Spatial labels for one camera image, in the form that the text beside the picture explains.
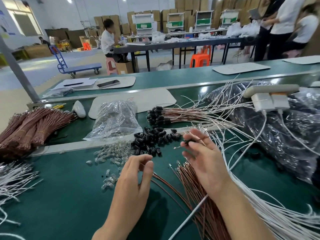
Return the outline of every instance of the black pants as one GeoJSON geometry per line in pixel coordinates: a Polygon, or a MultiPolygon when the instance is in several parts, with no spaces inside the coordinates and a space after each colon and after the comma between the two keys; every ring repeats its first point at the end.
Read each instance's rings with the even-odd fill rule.
{"type": "Polygon", "coordinates": [[[282,59],[283,45],[292,33],[271,34],[268,51],[268,60],[282,59]]]}
{"type": "Polygon", "coordinates": [[[282,48],[282,53],[292,50],[302,50],[306,47],[308,43],[297,43],[294,41],[287,41],[282,48]]]}
{"type": "Polygon", "coordinates": [[[270,41],[270,30],[260,27],[260,32],[257,36],[256,48],[254,50],[254,61],[262,61],[266,54],[267,45],[270,41]]]}
{"type": "Polygon", "coordinates": [[[113,58],[115,62],[124,62],[127,59],[128,53],[123,54],[113,54],[113,53],[107,53],[105,54],[106,57],[113,58]]]}

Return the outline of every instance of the window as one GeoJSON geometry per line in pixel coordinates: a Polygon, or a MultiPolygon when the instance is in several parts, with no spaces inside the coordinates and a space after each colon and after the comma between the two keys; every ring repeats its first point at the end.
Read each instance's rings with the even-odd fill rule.
{"type": "Polygon", "coordinates": [[[29,4],[22,0],[2,0],[19,32],[24,36],[43,35],[29,4]]]}

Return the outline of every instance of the smartphone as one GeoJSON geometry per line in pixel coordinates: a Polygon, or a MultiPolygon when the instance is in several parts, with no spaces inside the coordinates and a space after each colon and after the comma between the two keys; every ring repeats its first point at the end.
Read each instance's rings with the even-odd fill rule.
{"type": "Polygon", "coordinates": [[[119,80],[112,80],[112,81],[107,81],[107,82],[104,82],[104,83],[99,83],[99,84],[97,84],[97,86],[98,86],[98,88],[105,88],[105,87],[110,87],[110,86],[113,86],[113,85],[117,85],[119,83],[120,83],[119,80]]]}

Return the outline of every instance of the white shirt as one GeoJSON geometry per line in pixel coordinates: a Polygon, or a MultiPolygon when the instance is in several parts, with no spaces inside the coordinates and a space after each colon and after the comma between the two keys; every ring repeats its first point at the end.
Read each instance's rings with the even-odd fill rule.
{"type": "Polygon", "coordinates": [[[115,43],[115,35],[113,33],[109,33],[108,31],[103,31],[101,35],[101,48],[103,53],[106,55],[108,53],[113,53],[115,43]]]}
{"type": "Polygon", "coordinates": [[[318,28],[319,19],[316,15],[308,15],[302,18],[298,24],[301,25],[301,28],[297,31],[297,37],[293,40],[294,42],[305,44],[308,43],[312,35],[318,28]]]}
{"type": "Polygon", "coordinates": [[[271,30],[273,35],[288,34],[294,31],[294,24],[305,0],[285,0],[278,10],[276,19],[280,23],[275,24],[271,30]]]}

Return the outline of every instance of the bundle of brown wires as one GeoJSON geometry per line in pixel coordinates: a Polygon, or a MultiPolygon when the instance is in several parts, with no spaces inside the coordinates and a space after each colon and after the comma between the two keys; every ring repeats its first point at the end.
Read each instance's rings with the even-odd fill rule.
{"type": "Polygon", "coordinates": [[[15,114],[0,134],[0,161],[18,159],[44,145],[48,136],[77,118],[75,113],[38,107],[15,114]]]}
{"type": "MultiPolygon", "coordinates": [[[[186,198],[182,196],[173,186],[171,186],[163,178],[154,173],[154,177],[168,186],[176,193],[179,198],[192,211],[196,205],[206,196],[206,191],[200,184],[194,168],[190,163],[186,162],[181,165],[178,162],[178,168],[174,171],[178,179],[181,181],[186,198]]],[[[157,182],[153,182],[164,190],[181,208],[182,206],[157,182]]],[[[194,214],[193,221],[196,224],[200,238],[210,240],[231,240],[226,225],[223,221],[222,215],[216,204],[209,197],[202,204],[200,209],[194,214]]]]}

